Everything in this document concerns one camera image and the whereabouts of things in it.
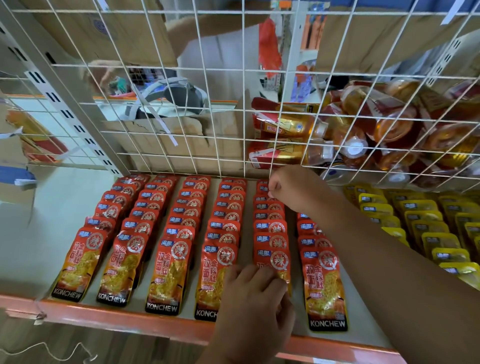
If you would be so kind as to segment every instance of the floor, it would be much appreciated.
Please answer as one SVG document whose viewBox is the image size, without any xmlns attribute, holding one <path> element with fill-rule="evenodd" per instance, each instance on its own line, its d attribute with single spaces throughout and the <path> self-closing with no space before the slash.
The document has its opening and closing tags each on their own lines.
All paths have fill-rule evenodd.
<svg viewBox="0 0 480 364">
<path fill-rule="evenodd" d="M 34 325 L 33 320 L 8 317 L 0 311 L 0 348 L 19 352 L 28 346 L 45 341 L 53 355 L 67 358 L 78 342 L 82 342 L 98 357 L 92 364 L 193 364 L 203 347 L 171 341 L 166 338 L 114 332 L 94 328 L 45 322 Z M 88 354 L 78 348 L 69 364 L 82 364 Z M 43 346 L 7 356 L 0 352 L 0 364 L 57 364 Z M 298 362 L 275 358 L 272 364 Z"/>
</svg>

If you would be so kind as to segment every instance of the cord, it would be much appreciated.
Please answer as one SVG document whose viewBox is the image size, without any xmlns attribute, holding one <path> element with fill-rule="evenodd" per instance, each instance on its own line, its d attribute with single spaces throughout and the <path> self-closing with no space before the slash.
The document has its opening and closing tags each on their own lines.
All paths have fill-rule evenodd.
<svg viewBox="0 0 480 364">
<path fill-rule="evenodd" d="M 91 352 L 90 352 L 81 342 L 79 342 L 79 343 L 75 346 L 75 348 L 73 349 L 72 353 L 70 354 L 70 356 L 69 356 L 67 359 L 60 359 L 60 358 L 57 358 L 55 355 L 53 355 L 53 354 L 50 352 L 50 349 L 48 348 L 47 343 L 44 342 L 44 341 L 43 341 L 43 342 L 39 342 L 39 343 L 37 343 L 37 344 L 35 344 L 35 345 L 29 346 L 28 348 L 22 350 L 21 352 L 8 352 L 8 351 L 6 351 L 6 350 L 4 350 L 4 349 L 2 349 L 2 348 L 0 348 L 0 352 L 5 353 L 6 355 L 9 355 L 9 356 L 14 356 L 14 355 L 22 354 L 22 353 L 26 352 L 27 350 L 30 350 L 31 348 L 34 348 L 35 346 L 39 346 L 39 345 L 45 346 L 45 349 L 47 349 L 48 354 L 49 354 L 53 359 L 58 360 L 59 362 L 66 362 L 67 360 L 69 360 L 69 359 L 73 356 L 73 354 L 75 354 L 75 351 L 77 350 L 77 348 L 78 348 L 79 346 L 81 346 L 81 347 L 83 348 L 83 350 L 85 350 L 86 353 L 90 356 L 89 358 L 86 358 L 86 359 L 84 360 L 84 364 L 88 364 L 88 363 L 92 362 L 93 360 L 95 360 L 95 359 L 98 357 L 98 354 L 96 354 L 95 356 L 92 356 Z"/>
</svg>

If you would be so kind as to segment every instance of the cardboard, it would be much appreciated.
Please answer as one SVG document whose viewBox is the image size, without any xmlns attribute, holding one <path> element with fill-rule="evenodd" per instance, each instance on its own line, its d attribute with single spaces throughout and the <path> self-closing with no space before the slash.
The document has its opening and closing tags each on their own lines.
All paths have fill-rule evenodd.
<svg viewBox="0 0 480 364">
<path fill-rule="evenodd" d="M 331 11 L 349 11 L 347 7 L 333 7 Z M 356 11 L 386 12 L 390 9 L 362 8 Z M 423 53 L 449 42 L 462 25 L 465 17 L 456 16 L 446 25 L 440 25 L 444 15 L 412 16 L 398 40 L 385 68 L 407 60 L 415 53 Z M 325 23 L 316 71 L 330 72 L 340 46 L 348 15 L 328 15 Z M 335 66 L 335 72 L 376 73 L 380 70 L 398 32 L 404 16 L 357 15 L 353 16 L 345 41 Z M 480 19 L 469 19 L 459 36 L 480 28 Z"/>
<path fill-rule="evenodd" d="M 245 91 L 246 108 L 250 107 L 250 93 Z M 235 109 L 243 108 L 243 100 L 239 100 Z M 178 146 L 174 146 L 170 138 L 166 135 L 155 135 L 152 132 L 150 123 L 146 119 L 125 121 L 124 125 L 129 132 L 143 134 L 126 134 L 124 128 L 118 121 L 104 121 L 104 130 L 118 131 L 120 133 L 111 133 L 128 153 L 138 154 L 137 149 L 144 155 L 129 156 L 135 170 L 148 171 L 148 167 L 152 171 L 171 171 L 165 154 L 162 152 L 161 146 L 157 140 L 160 140 L 162 146 L 172 167 L 177 173 L 193 173 L 195 171 L 192 160 L 189 155 L 188 146 L 192 156 L 204 157 L 208 159 L 194 159 L 199 174 L 218 175 L 218 161 L 216 158 L 216 147 L 218 155 L 222 159 L 230 159 L 232 161 L 220 161 L 222 175 L 243 177 L 243 112 L 242 111 L 221 111 L 213 113 L 213 122 L 215 125 L 215 135 L 212 126 L 210 114 L 199 115 L 193 117 L 180 117 L 186 140 L 183 136 L 176 136 Z M 164 133 L 160 124 L 150 119 L 157 133 Z M 182 134 L 182 130 L 177 117 L 163 118 L 163 121 L 173 134 Z M 246 138 L 253 139 L 252 115 L 245 115 Z M 221 139 L 222 137 L 239 138 L 240 140 Z"/>
<path fill-rule="evenodd" d="M 13 133 L 16 129 L 7 123 L 8 106 L 2 103 L 3 93 L 0 91 L 0 134 Z M 26 170 L 28 163 L 22 150 L 22 143 L 18 135 L 0 139 L 0 202 L 21 204 L 28 207 L 33 205 L 35 192 L 31 187 L 35 185 L 16 186 L 16 178 L 32 179 L 31 173 Z"/>
<path fill-rule="evenodd" d="M 51 0 L 55 9 L 94 10 L 92 1 Z M 105 0 L 110 10 L 143 10 L 138 0 Z M 48 3 L 38 0 L 21 0 L 28 9 L 50 10 Z M 145 0 L 148 10 L 162 10 L 159 0 Z M 59 18 L 72 37 L 82 57 L 87 62 L 115 60 L 118 55 L 98 13 L 58 13 Z M 34 13 L 58 44 L 71 56 L 79 58 L 75 47 L 53 13 Z M 124 62 L 141 66 L 160 66 L 152 33 L 145 14 L 104 13 L 107 28 Z M 162 14 L 149 14 L 150 25 L 165 67 L 177 67 L 177 59 L 167 36 Z"/>
</svg>

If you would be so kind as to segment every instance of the shelf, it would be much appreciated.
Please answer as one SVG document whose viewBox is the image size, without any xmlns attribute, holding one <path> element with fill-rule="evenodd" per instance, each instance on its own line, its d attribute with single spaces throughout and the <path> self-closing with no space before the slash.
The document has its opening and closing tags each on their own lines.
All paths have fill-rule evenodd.
<svg viewBox="0 0 480 364">
<path fill-rule="evenodd" d="M 52 174 L 43 180 L 39 176 L 35 209 L 28 225 L 29 216 L 21 217 L 24 210 L 17 206 L 8 206 L 8 209 L 5 209 L 4 204 L 0 205 L 0 228 L 4 237 L 7 237 L 0 243 L 3 252 L 0 256 L 0 306 L 26 313 L 42 312 L 46 314 L 45 320 L 51 322 L 163 336 L 197 344 L 208 343 L 214 325 L 193 319 L 200 244 L 196 246 L 195 266 L 190 272 L 178 317 L 152 315 L 144 311 L 153 264 L 147 264 L 144 278 L 123 309 L 96 302 L 101 278 L 98 273 L 80 304 L 41 299 L 55 280 L 72 243 L 72 237 L 80 228 L 83 219 L 93 213 L 102 193 L 108 190 L 113 182 L 107 171 L 67 168 L 53 170 Z M 180 189 L 182 180 L 183 178 L 177 184 L 174 196 Z M 210 216 L 218 184 L 219 179 L 212 179 L 206 217 Z M 252 261 L 251 201 L 254 193 L 255 181 L 249 181 L 238 259 L 240 264 Z M 377 326 L 342 266 L 341 277 L 345 285 L 349 330 L 332 334 L 309 331 L 303 301 L 300 258 L 294 238 L 294 219 L 295 214 L 289 211 L 287 220 L 292 254 L 292 301 L 297 311 L 297 320 L 292 338 L 279 356 L 310 362 L 312 358 L 323 358 L 347 362 L 404 363 Z M 199 233 L 199 242 L 203 240 L 206 220 L 204 219 Z M 19 223 L 23 224 L 20 229 L 17 228 Z M 100 272 L 107 261 L 108 258 L 104 259 Z"/>
</svg>

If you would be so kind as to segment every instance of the white shelf surface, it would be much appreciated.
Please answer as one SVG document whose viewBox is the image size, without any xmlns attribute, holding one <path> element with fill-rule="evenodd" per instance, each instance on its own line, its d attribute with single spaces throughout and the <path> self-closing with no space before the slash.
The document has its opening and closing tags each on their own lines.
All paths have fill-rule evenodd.
<svg viewBox="0 0 480 364">
<path fill-rule="evenodd" d="M 104 191 L 110 189 L 113 176 L 103 170 L 84 170 L 71 168 L 42 168 L 37 173 L 40 180 L 36 191 L 34 210 L 31 216 L 25 208 L 16 205 L 0 204 L 0 229 L 3 239 L 0 242 L 0 294 L 12 294 L 26 298 L 41 299 L 50 289 L 77 230 L 84 218 L 93 213 Z M 174 191 L 177 195 L 180 182 Z M 198 235 L 195 252 L 195 265 L 189 274 L 181 313 L 178 317 L 193 320 L 195 287 L 200 265 L 201 242 L 210 216 L 219 179 L 212 179 L 208 193 L 204 221 Z M 249 181 L 246 208 L 242 224 L 242 242 L 238 263 L 252 261 L 252 198 L 255 194 L 255 181 Z M 294 237 L 295 214 L 288 211 L 288 231 L 292 256 L 292 300 L 297 311 L 297 320 L 293 334 L 329 340 L 339 340 L 360 345 L 371 345 L 391 349 L 392 345 L 380 330 L 367 307 L 353 286 L 350 277 L 341 266 L 341 278 L 345 286 L 348 311 L 348 331 L 344 333 L 313 333 L 308 329 L 307 316 L 303 300 L 303 278 L 300 257 Z M 102 272 L 108 257 L 99 269 Z M 144 313 L 148 285 L 152 276 L 153 264 L 147 264 L 144 277 L 133 292 L 130 302 L 120 310 Z M 96 302 L 96 294 L 101 274 L 96 274 L 90 287 L 80 302 L 97 308 L 112 308 Z M 128 327 L 113 328 L 129 331 Z"/>
</svg>

